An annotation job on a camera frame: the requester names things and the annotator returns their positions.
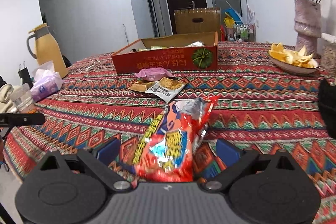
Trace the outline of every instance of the white cloth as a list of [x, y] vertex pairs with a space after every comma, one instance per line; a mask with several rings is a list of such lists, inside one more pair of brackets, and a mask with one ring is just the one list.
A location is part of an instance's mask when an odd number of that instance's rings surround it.
[[10, 97], [16, 87], [5, 84], [0, 88], [0, 113], [8, 113], [14, 107]]

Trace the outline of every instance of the thermos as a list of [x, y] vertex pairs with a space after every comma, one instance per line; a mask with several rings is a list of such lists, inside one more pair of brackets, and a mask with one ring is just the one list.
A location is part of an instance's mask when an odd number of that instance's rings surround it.
[[[37, 26], [29, 33], [34, 33], [27, 38], [28, 51], [32, 57], [37, 60], [39, 65], [53, 61], [55, 72], [59, 72], [61, 78], [68, 75], [68, 69], [65, 66], [61, 51], [55, 38], [48, 30], [46, 23]], [[29, 46], [29, 40], [35, 37], [35, 52], [34, 54]]]

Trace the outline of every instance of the cardboard box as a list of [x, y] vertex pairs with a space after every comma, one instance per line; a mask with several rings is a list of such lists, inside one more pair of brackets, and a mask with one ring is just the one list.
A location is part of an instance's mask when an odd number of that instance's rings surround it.
[[[203, 42], [203, 47], [185, 47], [193, 42]], [[133, 52], [152, 46], [167, 47], [162, 50]], [[118, 74], [137, 73], [147, 68], [165, 68], [172, 71], [216, 70], [218, 61], [218, 33], [175, 34], [169, 37], [139, 39], [112, 54]]]

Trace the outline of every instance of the red snack bag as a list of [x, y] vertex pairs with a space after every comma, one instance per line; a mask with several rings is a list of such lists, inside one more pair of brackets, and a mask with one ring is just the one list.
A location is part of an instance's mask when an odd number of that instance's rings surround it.
[[193, 150], [203, 140], [217, 100], [214, 96], [170, 103], [139, 141], [132, 171], [159, 182], [193, 181]]

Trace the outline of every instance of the wooden chair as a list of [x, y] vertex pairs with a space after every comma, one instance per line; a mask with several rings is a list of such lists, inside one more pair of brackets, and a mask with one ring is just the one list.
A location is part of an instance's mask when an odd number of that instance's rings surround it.
[[174, 11], [176, 33], [218, 32], [221, 34], [221, 9], [197, 8]]

